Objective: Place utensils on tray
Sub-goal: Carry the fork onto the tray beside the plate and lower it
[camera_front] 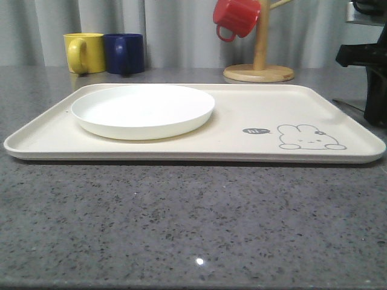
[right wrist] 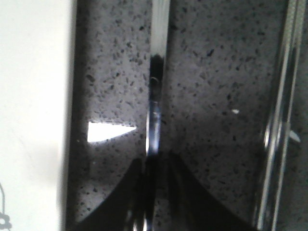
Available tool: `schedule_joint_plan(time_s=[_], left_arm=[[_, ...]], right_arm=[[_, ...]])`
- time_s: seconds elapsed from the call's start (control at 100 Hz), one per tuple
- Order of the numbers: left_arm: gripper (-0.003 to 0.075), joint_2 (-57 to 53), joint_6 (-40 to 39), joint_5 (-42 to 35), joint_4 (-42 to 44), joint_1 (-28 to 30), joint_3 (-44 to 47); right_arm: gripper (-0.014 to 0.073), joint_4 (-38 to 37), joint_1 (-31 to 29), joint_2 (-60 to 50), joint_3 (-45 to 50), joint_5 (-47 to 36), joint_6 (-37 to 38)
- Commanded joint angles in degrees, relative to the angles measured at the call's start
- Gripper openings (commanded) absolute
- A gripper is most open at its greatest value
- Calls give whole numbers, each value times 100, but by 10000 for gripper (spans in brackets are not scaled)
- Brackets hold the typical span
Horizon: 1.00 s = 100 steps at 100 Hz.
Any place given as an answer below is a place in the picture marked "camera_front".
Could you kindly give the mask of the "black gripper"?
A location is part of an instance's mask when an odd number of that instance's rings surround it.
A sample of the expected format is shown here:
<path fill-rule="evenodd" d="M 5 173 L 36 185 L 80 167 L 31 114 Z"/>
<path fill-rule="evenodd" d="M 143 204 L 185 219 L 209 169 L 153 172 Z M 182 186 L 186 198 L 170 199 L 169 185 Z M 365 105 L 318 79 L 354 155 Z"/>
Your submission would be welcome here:
<path fill-rule="evenodd" d="M 372 125 L 386 126 L 386 29 L 376 43 L 341 45 L 336 62 L 343 67 L 365 67 L 367 96 L 363 117 Z"/>

